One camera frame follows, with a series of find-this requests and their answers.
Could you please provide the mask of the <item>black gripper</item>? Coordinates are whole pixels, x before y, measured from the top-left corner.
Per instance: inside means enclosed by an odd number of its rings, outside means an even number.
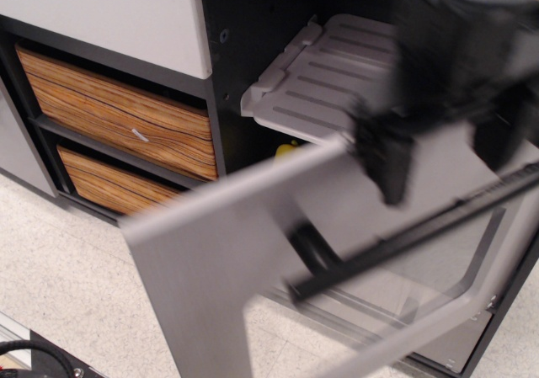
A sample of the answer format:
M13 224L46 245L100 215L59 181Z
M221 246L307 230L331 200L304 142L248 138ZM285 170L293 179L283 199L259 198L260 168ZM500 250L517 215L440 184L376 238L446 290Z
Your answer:
M538 73L531 10L462 0L397 0L394 102L356 110L355 155L386 205L405 197L414 137L452 121L490 116ZM476 155L494 172L527 134L525 114L475 125Z

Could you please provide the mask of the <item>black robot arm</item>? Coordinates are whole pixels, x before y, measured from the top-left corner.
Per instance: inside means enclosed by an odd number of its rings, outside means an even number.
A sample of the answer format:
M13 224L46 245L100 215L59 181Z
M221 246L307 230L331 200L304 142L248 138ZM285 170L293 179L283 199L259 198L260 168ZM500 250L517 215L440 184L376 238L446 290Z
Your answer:
M405 196L418 136L467 120L501 169L538 141L538 0L396 0L397 59L354 110L355 154L388 205Z

